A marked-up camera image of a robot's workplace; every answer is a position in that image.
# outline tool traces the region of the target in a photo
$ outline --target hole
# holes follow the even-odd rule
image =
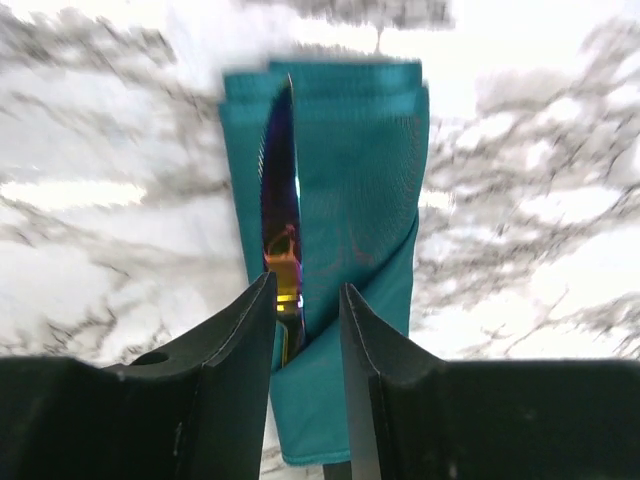
[[[169,355],[164,352],[149,352],[131,363],[131,365],[157,365],[169,360]]]

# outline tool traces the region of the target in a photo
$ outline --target white marble surface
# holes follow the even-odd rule
[[[333,45],[421,58],[431,87],[412,338],[638,357],[636,0],[460,0],[455,31],[379,43],[231,0],[0,3],[0,355],[128,361],[242,291],[220,72]],[[282,464],[271,420],[262,471],[320,478]]]

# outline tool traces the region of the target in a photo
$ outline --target teal cloth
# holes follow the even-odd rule
[[[279,329],[271,402],[285,462],[339,463],[350,454],[338,289],[353,283],[381,317],[408,334],[429,97],[418,62],[272,61],[265,72],[226,76],[219,111],[249,281],[263,269],[258,152],[287,74],[310,343],[279,369]]]

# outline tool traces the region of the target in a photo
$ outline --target rainbow titanium blade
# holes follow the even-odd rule
[[[300,353],[305,343],[302,298],[300,203],[293,135],[291,78],[271,106],[260,155],[260,202],[265,271],[278,280],[278,321],[284,327],[282,365]]]

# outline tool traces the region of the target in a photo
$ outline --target knife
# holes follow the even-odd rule
[[[273,100],[260,149],[260,205],[265,271],[278,282],[277,320],[284,327],[281,365],[306,340],[302,297],[300,187],[293,126],[293,84],[287,77]]]

